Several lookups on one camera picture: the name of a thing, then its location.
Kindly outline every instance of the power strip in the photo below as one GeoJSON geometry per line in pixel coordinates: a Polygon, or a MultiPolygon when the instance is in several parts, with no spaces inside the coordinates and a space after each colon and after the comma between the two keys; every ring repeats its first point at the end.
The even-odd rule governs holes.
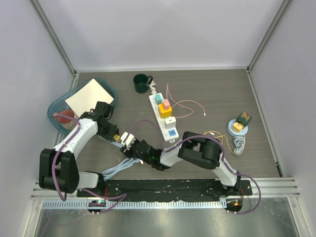
{"type": "MultiPolygon", "coordinates": [[[[160,95],[161,99],[163,100],[163,96],[161,93],[158,93],[156,95],[160,95]]],[[[159,115],[158,104],[156,103],[156,100],[155,100],[156,95],[150,95],[149,101],[152,105],[152,108],[153,108],[154,114],[156,116],[156,119],[157,119],[157,122],[158,122],[159,128],[161,130],[164,141],[173,143],[173,142],[175,142],[176,139],[179,138],[179,133],[178,133],[176,127],[169,128],[169,129],[165,128],[164,119],[160,118],[160,115],[159,115]]]]}

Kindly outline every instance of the white wall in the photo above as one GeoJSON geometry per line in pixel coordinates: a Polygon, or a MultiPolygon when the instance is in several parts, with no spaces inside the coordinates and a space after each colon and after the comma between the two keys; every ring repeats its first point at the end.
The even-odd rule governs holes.
{"type": "Polygon", "coordinates": [[[294,0],[253,76],[277,153],[316,219],[316,1],[294,0]]]}
{"type": "Polygon", "coordinates": [[[40,0],[77,70],[246,67],[282,0],[40,0]]]}
{"type": "Polygon", "coordinates": [[[71,74],[27,0],[0,1],[0,236],[21,236],[40,152],[57,130],[46,116],[71,74]]]}

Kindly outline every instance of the silver metal floor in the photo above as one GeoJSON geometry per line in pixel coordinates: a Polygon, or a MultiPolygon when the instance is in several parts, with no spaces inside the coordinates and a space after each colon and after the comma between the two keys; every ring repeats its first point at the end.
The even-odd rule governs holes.
{"type": "MultiPolygon", "coordinates": [[[[243,211],[256,204],[245,199],[243,211]]],[[[36,237],[298,237],[287,198],[263,198],[259,208],[234,216],[222,208],[112,210],[100,216],[87,210],[42,210],[36,237]]]]}

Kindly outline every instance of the yellow plug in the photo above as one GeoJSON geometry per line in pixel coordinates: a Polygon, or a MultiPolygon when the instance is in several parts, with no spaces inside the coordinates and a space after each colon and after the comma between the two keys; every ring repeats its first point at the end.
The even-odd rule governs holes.
{"type": "Polygon", "coordinates": [[[118,142],[119,139],[120,139],[120,136],[119,136],[118,134],[115,134],[115,135],[113,136],[113,139],[114,139],[116,142],[118,142]]]}
{"type": "Polygon", "coordinates": [[[242,130],[242,125],[238,122],[235,122],[233,125],[233,131],[239,133],[242,130]]]}

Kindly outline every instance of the dark green mug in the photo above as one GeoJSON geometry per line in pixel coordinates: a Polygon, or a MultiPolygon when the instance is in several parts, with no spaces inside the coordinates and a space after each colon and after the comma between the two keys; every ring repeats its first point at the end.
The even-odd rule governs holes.
{"type": "Polygon", "coordinates": [[[153,77],[147,76],[145,74],[137,74],[134,76],[133,82],[135,86],[135,90],[138,93],[145,93],[148,91],[149,84],[152,82],[153,77]]]}

